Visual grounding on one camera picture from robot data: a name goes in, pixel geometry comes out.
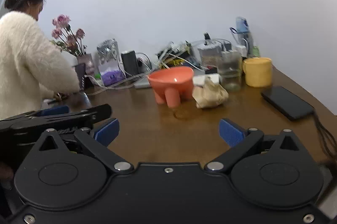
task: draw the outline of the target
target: yellow mug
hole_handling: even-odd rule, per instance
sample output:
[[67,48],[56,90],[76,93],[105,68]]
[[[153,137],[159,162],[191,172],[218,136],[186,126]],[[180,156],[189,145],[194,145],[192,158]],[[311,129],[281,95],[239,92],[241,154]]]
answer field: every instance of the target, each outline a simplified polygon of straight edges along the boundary
[[270,58],[247,58],[243,62],[246,84],[251,87],[266,87],[272,84],[273,67]]

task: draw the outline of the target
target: white fuzzy sweater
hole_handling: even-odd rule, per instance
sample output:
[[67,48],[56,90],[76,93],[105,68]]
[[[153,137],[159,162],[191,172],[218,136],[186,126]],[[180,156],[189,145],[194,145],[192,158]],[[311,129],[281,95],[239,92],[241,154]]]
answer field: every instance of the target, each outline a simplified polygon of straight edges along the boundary
[[76,72],[31,16],[7,13],[0,19],[0,120],[40,109],[47,89],[77,92]]

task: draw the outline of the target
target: hair bun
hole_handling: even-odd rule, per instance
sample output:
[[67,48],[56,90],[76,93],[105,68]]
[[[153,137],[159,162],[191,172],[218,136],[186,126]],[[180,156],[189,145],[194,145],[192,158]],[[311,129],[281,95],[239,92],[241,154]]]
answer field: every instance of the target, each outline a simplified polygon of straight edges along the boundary
[[12,9],[16,4],[16,0],[6,0],[5,1],[5,8]]

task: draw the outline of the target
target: blue gripper pad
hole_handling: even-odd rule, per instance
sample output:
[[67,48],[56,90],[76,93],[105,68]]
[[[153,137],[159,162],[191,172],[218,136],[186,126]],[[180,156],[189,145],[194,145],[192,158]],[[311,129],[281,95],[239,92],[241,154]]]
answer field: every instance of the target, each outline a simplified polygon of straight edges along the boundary
[[55,106],[50,109],[42,110],[39,116],[52,116],[52,115],[61,115],[69,113],[69,107],[66,105]]
[[107,147],[119,134],[119,121],[113,118],[108,124],[95,131],[93,138]]
[[219,122],[219,135],[230,146],[234,147],[245,138],[245,130],[240,126],[223,118]]

